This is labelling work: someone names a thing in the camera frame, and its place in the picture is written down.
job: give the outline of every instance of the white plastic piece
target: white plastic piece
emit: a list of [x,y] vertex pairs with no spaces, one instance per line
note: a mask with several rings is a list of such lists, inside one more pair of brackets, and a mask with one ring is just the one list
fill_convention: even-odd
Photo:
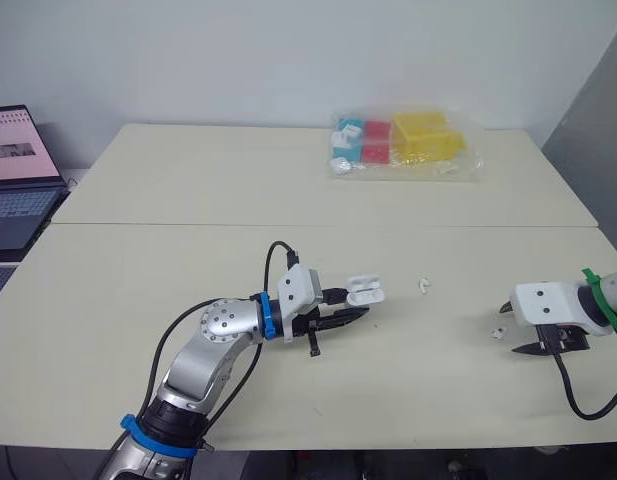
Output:
[[350,145],[349,139],[344,135],[344,132],[342,131],[332,132],[332,135],[330,136],[330,142],[332,143],[333,147],[337,148],[350,148],[352,146]]
[[346,139],[348,143],[358,140],[361,137],[362,129],[356,125],[346,125],[341,131],[342,137]]
[[337,175],[345,175],[346,173],[350,173],[352,170],[352,165],[346,157],[337,157],[330,159],[330,168]]
[[428,290],[426,289],[431,286],[432,283],[430,283],[430,280],[428,280],[426,277],[422,277],[421,280],[419,280],[419,290],[421,290],[422,295],[428,293]]
[[322,300],[317,272],[297,263],[277,282],[277,296],[284,329],[284,342],[293,340],[292,321],[297,314],[308,313]]
[[502,338],[504,338],[507,331],[508,331],[508,327],[495,328],[491,334],[492,338],[494,338],[495,340],[501,340]]
[[576,325],[591,335],[611,335],[611,325],[602,327],[584,312],[577,290],[584,283],[524,283],[510,295],[515,320],[522,326]]
[[381,289],[379,275],[350,277],[346,282],[346,290],[348,290],[346,303],[353,307],[379,303],[386,299],[386,295]]

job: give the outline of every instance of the white wall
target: white wall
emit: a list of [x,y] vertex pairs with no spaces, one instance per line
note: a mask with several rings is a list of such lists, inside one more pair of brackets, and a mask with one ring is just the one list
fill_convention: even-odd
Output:
[[617,0],[0,0],[0,104],[61,163],[127,121],[326,126],[437,102],[542,144],[617,31]]

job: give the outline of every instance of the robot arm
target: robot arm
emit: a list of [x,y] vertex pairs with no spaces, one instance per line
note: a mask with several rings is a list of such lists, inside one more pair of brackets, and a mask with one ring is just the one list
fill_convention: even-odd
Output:
[[586,335],[617,333],[617,272],[600,278],[589,269],[579,282],[517,285],[501,313],[513,312],[518,324],[537,330],[539,342],[514,349],[550,355],[589,348]]
[[[350,283],[350,291],[322,290],[317,272],[295,263],[277,283],[277,300],[261,292],[248,300],[212,303],[145,413],[141,418],[124,417],[121,425],[128,435],[98,478],[181,479],[198,448],[212,449],[203,439],[208,415],[239,354],[264,340],[283,337],[291,342],[308,334],[311,356],[319,355],[317,331],[356,320],[369,304],[384,299],[378,277],[356,277]],[[322,315],[322,303],[330,305],[331,311],[332,306],[338,308]]]

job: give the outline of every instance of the table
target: table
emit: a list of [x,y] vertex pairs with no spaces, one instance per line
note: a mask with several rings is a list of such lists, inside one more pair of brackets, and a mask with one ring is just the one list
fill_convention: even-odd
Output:
[[329,131],[127,125],[58,223],[596,226],[521,130],[486,131],[477,183],[328,176]]
[[[382,275],[387,301],[307,339],[266,342],[209,435],[220,449],[463,448],[617,441],[617,409],[569,409],[552,359],[499,306],[520,282],[617,269],[596,228],[52,224],[0,295],[0,443],[107,448],[139,407],[158,337],[188,306],[259,291],[268,244],[290,242],[324,287]],[[272,278],[283,268],[275,262]],[[432,286],[423,296],[422,276]],[[501,341],[491,331],[510,328]],[[167,345],[160,375],[195,328]],[[617,336],[565,355],[586,410],[617,389]],[[252,352],[240,357],[231,385]]]

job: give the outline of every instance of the small white object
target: small white object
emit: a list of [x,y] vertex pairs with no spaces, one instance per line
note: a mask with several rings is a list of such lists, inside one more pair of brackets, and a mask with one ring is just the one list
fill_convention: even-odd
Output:
[[352,165],[350,165],[350,162],[344,157],[330,159],[330,167],[337,175],[345,175],[346,173],[350,173],[350,170],[352,170]]
[[347,142],[357,140],[361,137],[361,128],[355,125],[346,125],[341,131],[341,135]]
[[337,148],[350,148],[350,142],[348,141],[348,138],[344,135],[344,132],[338,131],[338,132],[332,132],[332,135],[330,136],[330,142],[332,143],[333,147],[337,147]]
[[381,289],[379,275],[358,275],[350,277],[346,282],[346,303],[353,307],[383,302],[386,299]]
[[504,338],[504,335],[506,335],[507,331],[508,327],[495,328],[492,331],[492,338],[494,338],[495,340],[501,340],[502,338]]
[[425,295],[426,293],[428,293],[428,290],[426,289],[431,286],[432,286],[432,283],[430,283],[430,280],[428,280],[426,277],[422,277],[422,279],[419,280],[419,290],[421,290],[422,295]]

